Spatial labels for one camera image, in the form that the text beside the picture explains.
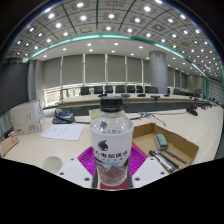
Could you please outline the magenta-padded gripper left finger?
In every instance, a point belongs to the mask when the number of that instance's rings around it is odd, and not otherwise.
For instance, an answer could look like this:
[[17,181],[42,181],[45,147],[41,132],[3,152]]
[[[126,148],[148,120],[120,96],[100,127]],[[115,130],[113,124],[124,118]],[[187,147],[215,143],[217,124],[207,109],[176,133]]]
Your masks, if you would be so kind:
[[93,150],[89,147],[78,157],[69,159],[58,171],[57,175],[81,187],[91,188],[94,173]]

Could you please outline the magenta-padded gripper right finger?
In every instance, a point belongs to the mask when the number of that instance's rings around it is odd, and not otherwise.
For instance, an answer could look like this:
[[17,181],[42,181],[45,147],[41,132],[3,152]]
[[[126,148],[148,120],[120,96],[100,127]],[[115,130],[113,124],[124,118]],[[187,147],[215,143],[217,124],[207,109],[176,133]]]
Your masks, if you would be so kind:
[[131,149],[129,170],[134,188],[140,188],[167,175],[167,171],[154,157],[147,157],[135,146]]

